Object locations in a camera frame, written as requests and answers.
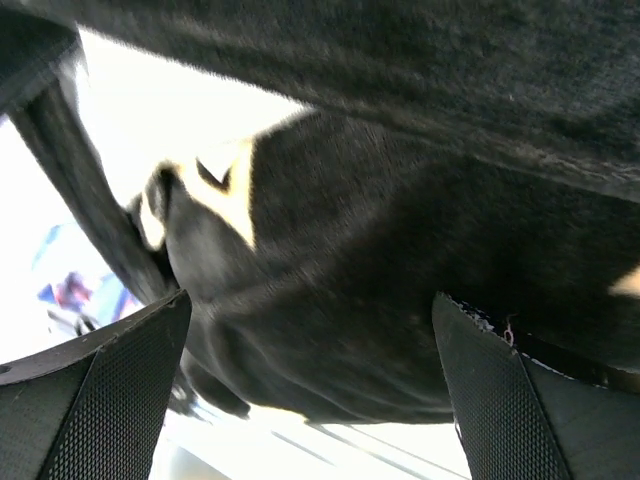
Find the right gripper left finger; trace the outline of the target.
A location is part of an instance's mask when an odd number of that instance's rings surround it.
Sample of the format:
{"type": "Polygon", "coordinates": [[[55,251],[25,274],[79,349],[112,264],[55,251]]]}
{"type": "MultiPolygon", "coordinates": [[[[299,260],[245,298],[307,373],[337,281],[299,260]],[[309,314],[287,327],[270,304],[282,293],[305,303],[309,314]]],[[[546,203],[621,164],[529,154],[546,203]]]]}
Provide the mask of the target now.
{"type": "Polygon", "coordinates": [[[191,315],[180,291],[1,367],[1,477],[148,477],[191,315]]]}

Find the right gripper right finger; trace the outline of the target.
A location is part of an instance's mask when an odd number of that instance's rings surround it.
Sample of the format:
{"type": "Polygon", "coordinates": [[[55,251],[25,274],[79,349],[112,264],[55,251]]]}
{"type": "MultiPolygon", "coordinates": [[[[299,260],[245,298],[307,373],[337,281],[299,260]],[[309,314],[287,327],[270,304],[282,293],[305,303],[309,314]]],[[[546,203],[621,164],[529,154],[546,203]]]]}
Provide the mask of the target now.
{"type": "Polygon", "coordinates": [[[475,479],[636,479],[639,377],[439,293],[439,356],[475,479]]]}

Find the black floral pillowcase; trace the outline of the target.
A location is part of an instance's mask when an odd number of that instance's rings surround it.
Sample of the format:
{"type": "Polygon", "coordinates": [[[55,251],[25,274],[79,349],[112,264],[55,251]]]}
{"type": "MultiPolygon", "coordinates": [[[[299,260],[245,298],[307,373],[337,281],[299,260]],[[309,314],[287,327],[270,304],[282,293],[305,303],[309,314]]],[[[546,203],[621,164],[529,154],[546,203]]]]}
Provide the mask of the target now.
{"type": "Polygon", "coordinates": [[[191,300],[208,402],[443,423],[434,325],[479,309],[562,374],[639,392],[635,1],[5,1],[11,117],[147,301],[191,300]],[[309,102],[113,198],[46,72],[80,27],[309,102]]]}

